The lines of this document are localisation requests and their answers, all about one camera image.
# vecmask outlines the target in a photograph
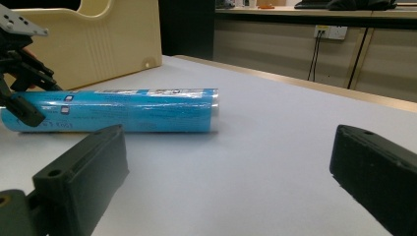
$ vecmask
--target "white table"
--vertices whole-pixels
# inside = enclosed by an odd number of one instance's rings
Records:
[[[250,74],[163,57],[160,68],[86,88],[219,88],[220,97],[217,133],[126,135],[131,173],[93,235],[389,235],[332,179],[334,134],[356,126],[417,152],[417,105],[241,71]],[[0,126],[0,190],[28,194],[31,176],[86,135]]]

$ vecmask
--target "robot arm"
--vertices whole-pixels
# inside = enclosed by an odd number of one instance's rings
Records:
[[[4,74],[16,77],[11,89],[25,91],[35,85],[45,90],[62,90],[52,78],[53,71],[24,51],[33,35],[47,36],[47,29],[12,12],[0,4],[0,105],[6,106],[26,125],[36,127],[45,118],[24,98],[13,97]]]

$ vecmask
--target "plastic wrap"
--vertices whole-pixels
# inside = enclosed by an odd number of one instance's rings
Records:
[[[23,124],[6,109],[2,121],[18,132],[91,132],[121,124],[125,132],[216,131],[218,90],[108,89],[26,91],[23,96],[46,118],[37,127]]]

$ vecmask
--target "beige wooden panel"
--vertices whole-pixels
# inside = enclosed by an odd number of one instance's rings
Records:
[[[356,89],[417,101],[417,30],[375,29]]]
[[[415,6],[397,6],[393,10],[373,11],[372,17],[380,18],[417,18],[417,7]]]
[[[216,21],[214,61],[307,80],[314,26]],[[322,39],[316,81],[343,87],[359,29],[345,40]]]
[[[361,28],[353,52],[358,56],[357,58],[352,57],[352,60],[350,61],[348,74],[352,76],[351,78],[346,78],[343,85],[344,88],[354,89],[356,87],[356,83],[358,82],[359,74],[362,69],[362,65],[364,64],[365,55],[368,51],[373,32],[373,28]]]
[[[29,49],[52,69],[63,89],[73,89],[162,64],[156,0],[83,0],[79,11],[21,9],[49,29]]]

